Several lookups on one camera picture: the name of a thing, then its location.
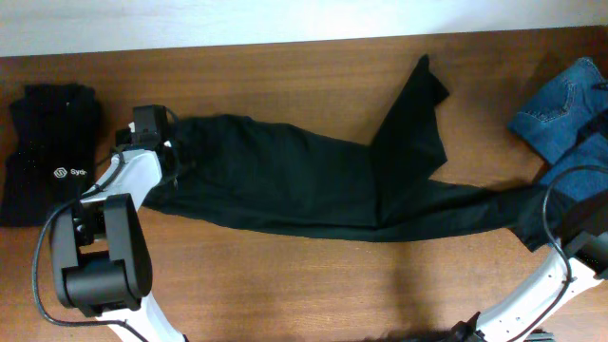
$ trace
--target folded black shirt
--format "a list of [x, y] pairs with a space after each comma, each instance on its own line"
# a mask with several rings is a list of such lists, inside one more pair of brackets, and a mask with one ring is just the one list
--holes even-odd
[[6, 162], [0, 225], [44, 223], [53, 204], [79, 196], [94, 182], [101, 107], [82, 85], [27, 85], [10, 105], [19, 137]]

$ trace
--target black clothing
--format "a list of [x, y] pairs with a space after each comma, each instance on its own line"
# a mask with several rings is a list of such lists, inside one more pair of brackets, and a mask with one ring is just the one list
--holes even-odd
[[0, 225], [44, 223], [53, 204], [78, 197], [94, 180], [101, 107], [82, 85], [27, 85], [10, 105], [19, 143], [7, 159]]
[[[511, 227], [531, 250], [546, 242], [545, 188], [504, 192], [428, 180], [444, 162], [434, 106], [446, 89], [413, 70], [370, 146], [285, 123], [221, 115], [177, 125], [186, 171], [144, 205], [221, 226], [308, 238], [412, 241]], [[572, 201], [552, 198], [556, 224]]]

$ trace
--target white wall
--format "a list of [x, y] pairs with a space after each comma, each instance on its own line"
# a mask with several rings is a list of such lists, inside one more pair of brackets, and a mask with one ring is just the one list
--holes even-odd
[[0, 56], [608, 24], [608, 0], [0, 0]]

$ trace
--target jeans pocket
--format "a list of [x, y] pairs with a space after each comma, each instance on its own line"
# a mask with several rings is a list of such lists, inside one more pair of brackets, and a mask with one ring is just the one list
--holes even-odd
[[570, 111], [574, 102], [575, 85], [563, 78], [557, 78], [544, 85], [541, 90], [523, 106], [520, 113], [541, 122], [556, 120]]

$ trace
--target printed logo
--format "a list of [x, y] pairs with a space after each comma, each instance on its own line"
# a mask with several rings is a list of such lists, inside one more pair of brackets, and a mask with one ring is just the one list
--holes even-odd
[[53, 175], [55, 175], [55, 178], [63, 178], [67, 175], [67, 171], [65, 170], [65, 168], [60, 167], [53, 172]]
[[69, 173], [71, 173], [74, 176], [84, 176], [84, 175], [86, 175], [86, 171], [85, 170], [74, 170], [74, 169], [71, 169], [71, 170], [69, 170]]

